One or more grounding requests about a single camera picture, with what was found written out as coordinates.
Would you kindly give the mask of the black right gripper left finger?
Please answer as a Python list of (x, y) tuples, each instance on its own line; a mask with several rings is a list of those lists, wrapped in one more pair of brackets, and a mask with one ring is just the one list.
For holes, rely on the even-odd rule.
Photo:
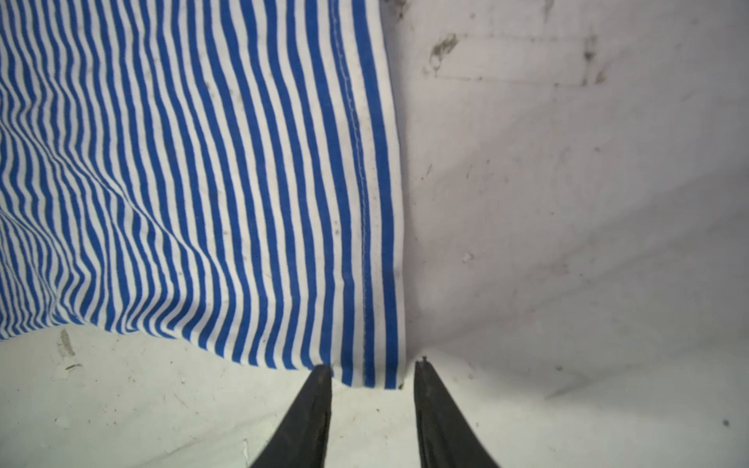
[(316, 366), (252, 467), (323, 467), (332, 419), (332, 370)]

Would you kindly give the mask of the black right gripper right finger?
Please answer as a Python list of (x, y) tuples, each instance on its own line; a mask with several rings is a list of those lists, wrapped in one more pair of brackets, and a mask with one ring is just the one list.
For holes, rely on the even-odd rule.
[(414, 398), (421, 467), (499, 467), (426, 359), (415, 364)]

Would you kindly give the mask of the blue white striped tank top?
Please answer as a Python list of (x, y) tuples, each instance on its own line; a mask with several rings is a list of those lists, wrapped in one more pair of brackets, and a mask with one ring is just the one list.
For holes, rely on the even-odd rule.
[(403, 247), (380, 3), (2, 3), (4, 339), (91, 325), (395, 389)]

